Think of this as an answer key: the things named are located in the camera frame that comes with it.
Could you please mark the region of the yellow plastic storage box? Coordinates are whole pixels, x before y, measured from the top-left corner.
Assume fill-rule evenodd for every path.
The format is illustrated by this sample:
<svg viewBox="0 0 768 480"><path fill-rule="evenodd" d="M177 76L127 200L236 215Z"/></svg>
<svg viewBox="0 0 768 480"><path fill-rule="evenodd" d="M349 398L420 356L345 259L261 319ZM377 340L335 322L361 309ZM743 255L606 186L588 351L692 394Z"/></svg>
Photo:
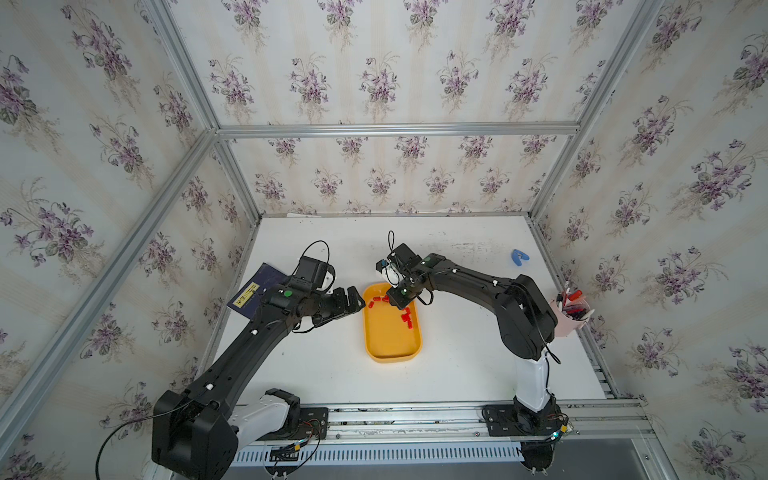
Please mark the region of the yellow plastic storage box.
<svg viewBox="0 0 768 480"><path fill-rule="evenodd" d="M419 325L418 309L414 302L408 307L411 312L413 329L409 330L401 318L404 310L392 306L386 292L389 285L378 283L370 285L363 294L363 331L365 348L369 357L378 363L404 362L416 357L422 349L422 335ZM372 309L369 302L375 302Z"/></svg>

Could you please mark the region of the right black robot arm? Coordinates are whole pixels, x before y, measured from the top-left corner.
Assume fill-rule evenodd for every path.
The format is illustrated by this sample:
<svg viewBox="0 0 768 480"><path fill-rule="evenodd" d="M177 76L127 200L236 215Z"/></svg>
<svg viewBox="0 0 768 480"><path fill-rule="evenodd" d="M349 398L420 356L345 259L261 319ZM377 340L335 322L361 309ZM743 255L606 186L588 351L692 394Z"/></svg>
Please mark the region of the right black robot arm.
<svg viewBox="0 0 768 480"><path fill-rule="evenodd" d="M511 420L524 435L561 436L567 420L549 389L550 363L559 361L550 350L558 319L531 277L485 274L436 253L422 258L404 244L378 261L376 270L390 284L389 303L400 310L424 291L439 291L491 312L503 345L517 359L511 412L493 420L499 424Z"/></svg>

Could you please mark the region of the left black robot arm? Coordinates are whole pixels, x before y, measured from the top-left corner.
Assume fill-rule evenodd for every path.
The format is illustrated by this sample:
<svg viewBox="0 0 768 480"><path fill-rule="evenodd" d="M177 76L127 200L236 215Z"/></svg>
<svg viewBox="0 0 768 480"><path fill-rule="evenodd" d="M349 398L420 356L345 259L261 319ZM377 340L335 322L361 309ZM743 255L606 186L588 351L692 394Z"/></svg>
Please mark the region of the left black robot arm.
<svg viewBox="0 0 768 480"><path fill-rule="evenodd" d="M240 448L282 429L291 410L284 394L267 393L255 410L232 423L237 401L258 369L300 321L315 326L363 310L356 288L324 293L276 285L223 354L181 393L166 391L152 419L151 459L187 479L220 479Z"/></svg>

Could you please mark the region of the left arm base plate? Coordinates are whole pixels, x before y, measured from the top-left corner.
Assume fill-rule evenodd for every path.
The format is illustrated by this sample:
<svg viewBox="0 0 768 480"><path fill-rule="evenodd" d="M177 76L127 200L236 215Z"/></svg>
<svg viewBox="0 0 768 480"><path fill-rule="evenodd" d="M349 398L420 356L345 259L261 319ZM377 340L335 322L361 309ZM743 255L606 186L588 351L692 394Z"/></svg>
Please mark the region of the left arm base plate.
<svg viewBox="0 0 768 480"><path fill-rule="evenodd" d="M301 407L288 414L282 428L259 437L258 441L304 440L310 437L324 440L329 426L328 417L329 409L326 407Z"/></svg>

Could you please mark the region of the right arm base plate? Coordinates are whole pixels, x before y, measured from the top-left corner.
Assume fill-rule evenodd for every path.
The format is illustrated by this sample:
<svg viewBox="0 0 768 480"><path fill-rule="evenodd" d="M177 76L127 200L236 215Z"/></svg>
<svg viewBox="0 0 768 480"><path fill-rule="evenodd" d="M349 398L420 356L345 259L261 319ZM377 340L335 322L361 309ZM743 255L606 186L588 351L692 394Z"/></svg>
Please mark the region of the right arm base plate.
<svg viewBox="0 0 768 480"><path fill-rule="evenodd" d="M517 400L512 404L485 405L481 416L491 437L531 436L556 440L569 430L569 417L554 398L539 411Z"/></svg>

